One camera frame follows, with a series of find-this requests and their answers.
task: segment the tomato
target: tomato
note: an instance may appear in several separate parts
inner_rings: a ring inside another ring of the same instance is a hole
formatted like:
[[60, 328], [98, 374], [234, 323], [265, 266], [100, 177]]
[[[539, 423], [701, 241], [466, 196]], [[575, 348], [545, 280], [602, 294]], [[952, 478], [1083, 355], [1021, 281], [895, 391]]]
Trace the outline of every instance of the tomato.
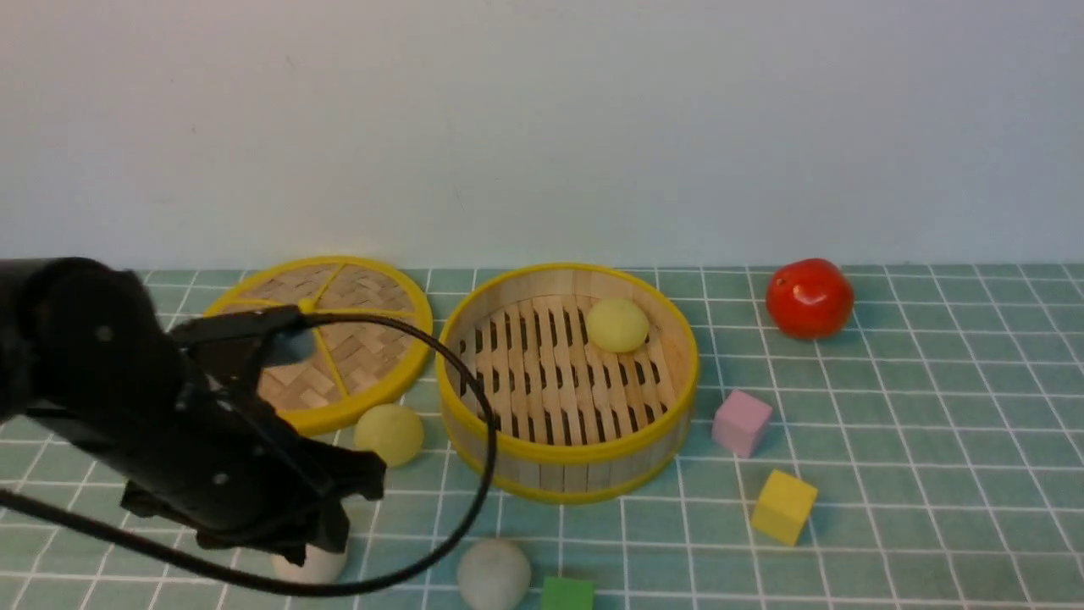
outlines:
[[831, 337], [854, 310], [854, 287], [824, 258], [791, 262], [772, 275], [765, 296], [767, 313], [780, 333], [795, 339]]

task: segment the bamboo steamer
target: bamboo steamer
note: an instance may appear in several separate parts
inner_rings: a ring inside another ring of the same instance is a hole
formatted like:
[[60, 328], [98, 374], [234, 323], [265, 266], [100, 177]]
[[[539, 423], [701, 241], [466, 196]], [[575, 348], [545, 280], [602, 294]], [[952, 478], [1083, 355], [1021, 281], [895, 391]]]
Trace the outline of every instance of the bamboo steamer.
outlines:
[[[650, 322], [629, 354], [593, 346], [585, 319], [601, 298], [631, 298]], [[629, 493], [676, 455], [699, 375], [687, 321], [662, 293], [614, 269], [560, 263], [496, 276], [452, 313], [441, 341], [476, 373], [499, 421], [494, 485], [550, 504]], [[441, 415], [460, 457], [480, 471], [486, 425], [444, 360]]]

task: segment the pink cube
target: pink cube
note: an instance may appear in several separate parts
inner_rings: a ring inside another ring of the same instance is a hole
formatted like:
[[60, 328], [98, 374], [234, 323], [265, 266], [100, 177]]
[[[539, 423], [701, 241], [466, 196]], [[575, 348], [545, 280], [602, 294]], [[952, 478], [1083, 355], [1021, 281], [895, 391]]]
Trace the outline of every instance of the pink cube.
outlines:
[[715, 412], [711, 438], [735, 455], [747, 458], [757, 451], [771, 419], [772, 407], [735, 390]]

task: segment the white ball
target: white ball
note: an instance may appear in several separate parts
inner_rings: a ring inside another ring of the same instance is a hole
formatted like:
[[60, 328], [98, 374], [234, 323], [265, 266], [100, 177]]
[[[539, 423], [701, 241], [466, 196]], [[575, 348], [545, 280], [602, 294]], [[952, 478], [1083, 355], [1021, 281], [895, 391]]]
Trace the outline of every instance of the white ball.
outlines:
[[346, 567], [346, 553], [327, 553], [312, 545], [306, 545], [305, 551], [304, 567], [294, 566], [280, 555], [273, 556], [271, 563], [275, 575], [292, 583], [327, 585], [337, 581]]
[[508, 541], [481, 541], [463, 554], [456, 582], [472, 610], [513, 610], [531, 586], [531, 562]]

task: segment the yellow dough ball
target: yellow dough ball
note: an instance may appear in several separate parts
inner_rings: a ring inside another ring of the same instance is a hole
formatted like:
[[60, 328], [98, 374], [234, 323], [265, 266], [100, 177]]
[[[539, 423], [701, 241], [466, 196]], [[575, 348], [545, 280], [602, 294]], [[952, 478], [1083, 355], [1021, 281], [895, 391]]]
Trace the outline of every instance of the yellow dough ball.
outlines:
[[359, 451], [375, 452], [388, 468], [402, 466], [422, 451], [425, 428], [422, 418], [402, 405], [378, 405], [361, 416], [353, 429]]
[[588, 313], [588, 339], [614, 354], [632, 352], [644, 345], [651, 328], [647, 315], [628, 298], [603, 298]]

